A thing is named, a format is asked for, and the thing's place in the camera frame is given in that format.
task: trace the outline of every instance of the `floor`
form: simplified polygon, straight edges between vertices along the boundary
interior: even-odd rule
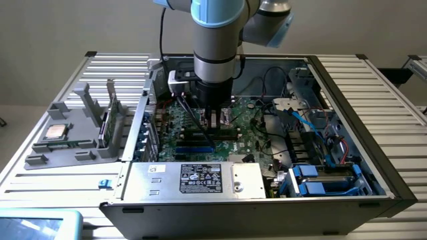
[[[7,122],[7,125],[0,127],[0,171],[8,164],[47,108],[47,106],[0,105],[0,118]]]

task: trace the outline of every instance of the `gray wall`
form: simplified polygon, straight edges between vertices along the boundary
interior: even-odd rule
[[[291,3],[282,48],[246,44],[247,53],[365,53],[383,67],[399,67],[407,54],[427,55],[426,0]],[[160,12],[151,0],[0,0],[0,103],[48,105],[87,51],[158,51]],[[166,14],[164,51],[191,52],[191,16]],[[407,88],[426,99],[427,84]]]

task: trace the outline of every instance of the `motherboard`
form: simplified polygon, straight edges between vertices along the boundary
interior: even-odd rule
[[[220,111],[220,131],[215,134],[215,152],[180,152],[183,142],[191,138],[194,145],[204,142],[203,136],[198,135],[198,126],[194,124],[186,111],[176,101],[164,102],[158,105],[156,130],[162,149],[159,151],[159,162],[242,162],[248,160],[259,163],[262,168],[268,168],[272,163],[272,150],[268,147],[267,136],[251,126],[251,119],[260,109],[260,101],[251,98],[238,98],[228,107]],[[192,112],[206,126],[203,108],[192,108]]]

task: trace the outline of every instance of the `silver metal panel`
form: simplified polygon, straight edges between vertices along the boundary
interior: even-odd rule
[[[98,54],[98,56],[91,59],[90,64],[92,66],[143,66],[147,65],[150,55],[148,54]],[[361,68],[362,65],[367,67],[363,60],[358,59],[354,55],[319,55],[319,59],[326,67],[331,68]],[[423,57],[425,63],[427,64],[427,56]],[[107,82],[107,77],[100,77],[96,75],[86,75],[80,77],[80,69],[84,69],[87,63],[83,62],[78,68],[75,74],[72,75],[66,87],[63,88],[60,94],[56,97],[56,101],[76,99],[74,94],[70,94],[74,84],[78,81],[88,82],[90,85],[94,83]],[[378,79],[374,74],[369,73],[331,73],[331,76],[338,80],[350,79],[351,81],[359,80],[375,80]],[[118,89],[118,97],[122,101],[130,100],[136,101],[140,98],[142,88],[138,88],[146,81],[148,75],[127,75],[115,76],[115,82],[123,81],[126,84],[135,83],[136,88]],[[96,88],[91,94],[95,99],[104,100],[108,96],[107,89]],[[398,99],[395,95],[387,91],[345,91],[345,96],[349,100],[351,99],[367,99],[375,102],[375,99]],[[413,113],[405,107],[355,107],[357,113],[361,116],[413,116]],[[96,183],[102,179],[115,179],[120,177],[120,170],[123,168],[123,163],[107,163],[95,166],[78,166],[78,167],[63,167],[52,169],[42,169],[26,171],[22,156],[26,156],[26,149],[32,143],[40,127],[44,125],[44,115],[36,128],[28,135],[20,149],[18,150],[10,164],[7,165],[4,171],[0,174],[0,207],[22,207],[22,208],[66,208],[75,209],[82,212],[84,217],[84,228],[83,228],[83,238],[84,239],[120,239],[124,240],[123,235],[118,229],[112,226],[108,219],[104,217],[99,210],[99,203],[104,198],[111,198],[111,190],[94,189]],[[403,134],[405,137],[422,136],[427,134],[427,129],[421,124],[374,124],[367,125],[370,132],[374,137],[382,136],[383,134],[390,134],[397,136],[397,134]],[[402,149],[399,152],[409,155],[409,151],[414,149]],[[299,240],[421,240],[426,239],[427,236],[427,156],[423,157],[399,157],[394,153],[393,158],[390,158],[395,168],[403,177],[403,180],[410,185],[417,197],[421,202],[411,206],[406,211],[399,213],[393,218],[377,218],[369,223],[363,224],[354,232],[347,236],[319,236],[319,237],[299,237]],[[63,191],[52,191],[46,189],[54,189],[54,183],[66,183]],[[42,194],[50,194],[51,198],[36,197]]]
[[[195,165],[194,162],[135,162],[132,164],[127,187],[126,201],[174,201],[194,199],[259,199],[266,198],[263,177],[258,163],[235,162],[200,162],[200,165],[220,165],[220,171],[212,172],[207,167],[207,174],[202,177],[199,172],[183,177],[182,168]],[[186,193],[182,190],[182,180],[194,182],[188,185],[196,189],[212,185],[216,192]]]

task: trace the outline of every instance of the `slatted table surface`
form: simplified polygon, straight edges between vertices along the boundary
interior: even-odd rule
[[[427,239],[427,127],[426,116],[419,116],[387,80],[373,69],[370,62],[354,55],[319,55],[338,87],[357,111],[378,144],[415,193],[419,203],[393,218],[377,218],[347,236],[294,237],[284,239],[401,240]],[[118,97],[131,107],[132,121],[144,81],[148,78],[148,54],[98,54],[86,59],[74,73],[56,101],[68,107],[83,107],[71,93],[78,81],[88,82],[91,95],[100,105],[108,104],[107,79],[115,79]],[[39,130],[47,121],[44,115],[0,174],[0,207],[66,208],[82,212],[84,239],[124,239],[99,211],[99,203],[114,195],[114,190],[99,190],[103,179],[116,180],[123,163],[106,163],[26,171],[24,158]]]

